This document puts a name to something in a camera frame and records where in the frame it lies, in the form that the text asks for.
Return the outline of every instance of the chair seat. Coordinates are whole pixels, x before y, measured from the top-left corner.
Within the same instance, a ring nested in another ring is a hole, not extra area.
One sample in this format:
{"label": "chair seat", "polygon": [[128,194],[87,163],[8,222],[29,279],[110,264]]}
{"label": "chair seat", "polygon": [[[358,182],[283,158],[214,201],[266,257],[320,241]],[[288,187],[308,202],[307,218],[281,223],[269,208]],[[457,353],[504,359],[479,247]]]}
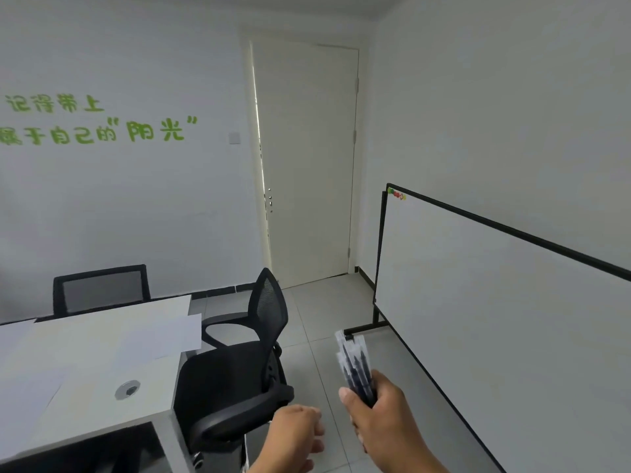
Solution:
{"label": "chair seat", "polygon": [[200,418],[263,393],[261,372],[266,361],[259,341],[210,350],[186,360],[177,382],[174,410],[187,443],[191,427]]}

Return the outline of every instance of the tiled floor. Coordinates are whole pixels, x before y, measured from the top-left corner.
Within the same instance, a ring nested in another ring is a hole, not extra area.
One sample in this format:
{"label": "tiled floor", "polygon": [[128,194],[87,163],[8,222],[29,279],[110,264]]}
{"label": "tiled floor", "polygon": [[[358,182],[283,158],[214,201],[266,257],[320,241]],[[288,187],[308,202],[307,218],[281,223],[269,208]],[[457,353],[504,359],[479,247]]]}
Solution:
{"label": "tiled floor", "polygon": [[[367,324],[372,317],[372,290],[358,275],[324,279],[283,291],[289,322],[280,336],[281,361],[297,403],[322,410],[326,428],[324,453],[315,455],[315,473],[376,473],[338,399],[344,378],[335,357],[336,330]],[[246,311],[249,292],[193,301],[191,313],[204,317]],[[211,326],[209,333],[225,344],[256,340],[241,326]],[[451,473],[496,473],[498,469],[453,412],[397,336],[382,328],[365,334],[373,366],[405,392],[430,448]],[[208,471],[232,473],[236,461],[209,459]]]}

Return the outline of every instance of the door frame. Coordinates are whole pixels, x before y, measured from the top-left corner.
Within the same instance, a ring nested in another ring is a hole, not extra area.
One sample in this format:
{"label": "door frame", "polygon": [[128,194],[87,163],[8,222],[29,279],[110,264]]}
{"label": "door frame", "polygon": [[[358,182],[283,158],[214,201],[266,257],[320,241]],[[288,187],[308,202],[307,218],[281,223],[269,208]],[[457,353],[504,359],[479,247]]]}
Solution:
{"label": "door frame", "polygon": [[295,33],[293,31],[264,30],[253,26],[243,25],[239,28],[242,60],[244,65],[245,90],[247,97],[248,127],[250,134],[250,150],[252,154],[252,174],[254,176],[254,189],[256,191],[256,214],[259,226],[259,236],[263,251],[263,265],[272,269],[271,250],[268,239],[268,222],[265,214],[265,198],[260,196],[263,192],[263,167],[259,150],[259,133],[255,102],[254,71],[252,67],[252,50],[250,43],[257,39],[275,39],[279,41],[295,41],[311,45],[328,45],[331,47],[350,48],[358,50],[359,55],[359,92],[357,93],[357,105],[355,108],[355,130],[357,140],[353,156],[353,178],[351,190],[351,218],[350,218],[350,256],[348,258],[348,273],[352,274],[357,265],[359,250],[359,218],[360,197],[362,194],[362,172],[365,153],[365,113],[368,85],[368,47],[370,40],[363,35],[344,34],[309,34]]}

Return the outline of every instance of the white wall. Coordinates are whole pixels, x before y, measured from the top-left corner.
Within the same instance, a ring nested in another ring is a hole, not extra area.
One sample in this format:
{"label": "white wall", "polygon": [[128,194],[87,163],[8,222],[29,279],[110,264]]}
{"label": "white wall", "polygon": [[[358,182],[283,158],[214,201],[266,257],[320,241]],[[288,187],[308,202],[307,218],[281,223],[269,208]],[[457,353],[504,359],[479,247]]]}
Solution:
{"label": "white wall", "polygon": [[631,0],[408,0],[371,53],[359,265],[415,190],[631,269]]}
{"label": "white wall", "polygon": [[[252,282],[263,266],[239,26],[329,34],[335,17],[133,0],[2,0],[0,322],[52,313],[55,276],[146,263],[154,297]],[[15,113],[5,95],[91,94],[101,113]],[[185,121],[198,118],[196,125]],[[56,145],[49,130],[118,117],[115,142]],[[184,141],[158,130],[180,121]],[[131,142],[125,123],[151,124]],[[34,146],[23,129],[47,137]],[[228,145],[229,132],[241,145]]]}

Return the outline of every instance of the desk top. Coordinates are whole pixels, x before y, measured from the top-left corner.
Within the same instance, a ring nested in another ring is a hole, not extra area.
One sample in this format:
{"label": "desk top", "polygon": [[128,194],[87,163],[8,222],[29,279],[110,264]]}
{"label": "desk top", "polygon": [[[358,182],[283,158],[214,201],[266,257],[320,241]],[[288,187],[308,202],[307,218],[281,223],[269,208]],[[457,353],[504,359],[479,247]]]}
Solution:
{"label": "desk top", "polygon": [[[112,367],[126,335],[188,315],[190,296],[131,305],[34,324],[0,365],[0,379],[67,368],[67,377],[19,456],[141,424],[173,405],[181,354],[131,368]],[[126,381],[140,382],[124,400]]]}

